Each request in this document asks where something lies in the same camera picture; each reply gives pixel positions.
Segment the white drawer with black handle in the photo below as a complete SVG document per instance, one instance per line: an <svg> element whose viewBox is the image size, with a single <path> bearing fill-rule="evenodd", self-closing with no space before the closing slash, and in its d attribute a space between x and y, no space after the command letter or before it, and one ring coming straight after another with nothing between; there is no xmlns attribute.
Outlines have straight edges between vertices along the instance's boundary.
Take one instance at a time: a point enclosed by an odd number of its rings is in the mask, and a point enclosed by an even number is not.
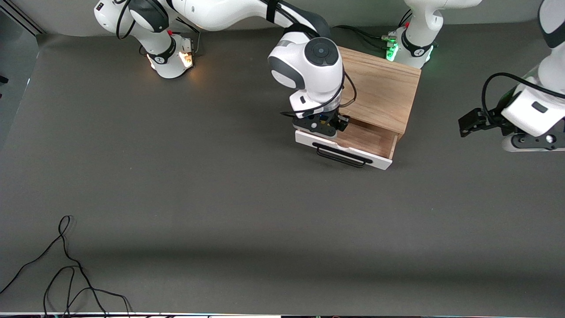
<svg viewBox="0 0 565 318"><path fill-rule="evenodd" d="M399 133L389 129L354 120L333 139L300 129L295 131L295 141L314 148L320 157L351 167L370 166L380 170L388 169L393 163L394 151L400 138Z"/></svg>

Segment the wooden drawer cabinet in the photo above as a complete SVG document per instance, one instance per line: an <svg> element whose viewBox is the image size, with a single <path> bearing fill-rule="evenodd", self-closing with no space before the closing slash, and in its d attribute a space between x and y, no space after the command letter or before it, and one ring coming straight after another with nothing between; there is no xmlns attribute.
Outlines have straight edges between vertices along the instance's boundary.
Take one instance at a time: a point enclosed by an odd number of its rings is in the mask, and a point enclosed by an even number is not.
<svg viewBox="0 0 565 318"><path fill-rule="evenodd" d="M342 101L357 97L341 113L399 135L406 132L421 70L356 50L340 49L343 66L352 83L345 81Z"/></svg>

